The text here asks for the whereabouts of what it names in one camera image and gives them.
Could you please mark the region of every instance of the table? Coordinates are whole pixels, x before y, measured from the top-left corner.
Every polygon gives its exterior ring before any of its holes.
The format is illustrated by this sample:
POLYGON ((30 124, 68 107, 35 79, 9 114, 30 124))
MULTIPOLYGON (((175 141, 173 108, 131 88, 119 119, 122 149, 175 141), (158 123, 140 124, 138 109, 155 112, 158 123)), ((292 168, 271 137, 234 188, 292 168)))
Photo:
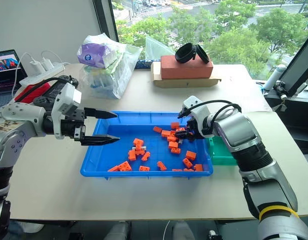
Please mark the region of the table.
MULTIPOLYGON (((81 64, 66 66, 78 78, 81 64)), ((136 70, 121 100, 87 97, 82 105, 117 111, 178 112, 190 95, 203 101, 235 100, 243 106, 282 168, 308 215, 308 163, 289 132, 252 82, 243 65, 216 65, 222 82, 210 88, 155 87, 150 71, 136 70)), ((217 104, 211 104, 212 111, 217 104)), ((91 135, 96 119, 85 121, 91 135)), ((32 138, 14 166, 8 200, 11 218, 23 220, 249 219, 237 166, 215 166, 210 177, 89 178, 80 174, 87 146, 66 137, 32 138)))

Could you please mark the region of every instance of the plastic bag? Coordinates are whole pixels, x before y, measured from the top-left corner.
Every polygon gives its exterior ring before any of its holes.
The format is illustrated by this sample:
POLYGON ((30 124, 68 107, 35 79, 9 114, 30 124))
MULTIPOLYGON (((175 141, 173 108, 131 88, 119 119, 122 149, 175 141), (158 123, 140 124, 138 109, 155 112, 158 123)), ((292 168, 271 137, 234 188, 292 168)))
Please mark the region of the plastic bag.
POLYGON ((159 60, 164 55, 175 55, 175 52, 163 43, 150 36, 145 39, 145 59, 159 60))
POLYGON ((105 69, 118 59, 122 50, 122 46, 103 33, 87 36, 76 55, 81 64, 105 69))
POLYGON ((107 68, 83 67, 79 73, 81 82, 79 88, 83 92, 83 96, 120 99, 130 81, 142 48, 115 42, 104 33, 92 37, 100 37, 95 40, 97 43, 102 39, 102 41, 117 45, 120 54, 107 68))

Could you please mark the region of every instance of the purple package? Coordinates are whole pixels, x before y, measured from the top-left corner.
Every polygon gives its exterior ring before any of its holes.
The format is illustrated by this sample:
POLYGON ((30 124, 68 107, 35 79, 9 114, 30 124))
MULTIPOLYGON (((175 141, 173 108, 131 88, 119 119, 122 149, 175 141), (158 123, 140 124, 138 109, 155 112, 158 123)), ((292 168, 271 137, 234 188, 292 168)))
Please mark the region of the purple package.
POLYGON ((106 43, 87 43, 79 47, 77 57, 81 64, 105 69, 116 60, 117 55, 106 43))

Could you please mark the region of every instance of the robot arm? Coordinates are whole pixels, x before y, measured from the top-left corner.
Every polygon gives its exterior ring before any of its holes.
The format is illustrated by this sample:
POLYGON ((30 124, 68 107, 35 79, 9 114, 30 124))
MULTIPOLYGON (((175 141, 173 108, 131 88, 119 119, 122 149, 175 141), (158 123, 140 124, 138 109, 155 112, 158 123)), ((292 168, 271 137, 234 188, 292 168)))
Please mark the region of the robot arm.
POLYGON ((239 167, 248 209, 260 221, 258 239, 308 240, 308 228, 296 213, 296 195, 279 164, 266 151, 259 133, 240 112, 241 108, 232 103, 228 107, 211 114, 201 100, 189 97, 178 117, 191 114, 192 118, 186 131, 175 135, 190 140, 213 135, 222 138, 239 167))
POLYGON ((41 106, 14 102, 0 108, 0 239, 7 233, 10 219, 10 202, 6 201, 13 166, 26 142, 33 137, 54 134, 79 141, 81 145, 105 145, 116 142, 110 135, 85 136, 84 120, 90 116, 98 119, 117 117, 116 114, 93 108, 78 109, 81 93, 66 83, 55 102, 46 109, 41 106))

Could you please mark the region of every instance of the laptop screen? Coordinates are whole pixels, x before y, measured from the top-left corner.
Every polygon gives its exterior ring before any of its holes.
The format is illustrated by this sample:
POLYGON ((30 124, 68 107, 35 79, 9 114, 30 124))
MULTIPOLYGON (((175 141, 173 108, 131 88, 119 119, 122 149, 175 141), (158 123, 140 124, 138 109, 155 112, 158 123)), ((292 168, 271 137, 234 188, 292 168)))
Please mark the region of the laptop screen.
MULTIPOLYGON (((19 57, 15 50, 0 51, 0 94, 12 92, 15 81, 15 71, 19 63, 19 57)), ((17 69, 17 80, 15 90, 20 87, 20 80, 27 77, 27 74, 22 66, 17 69)))

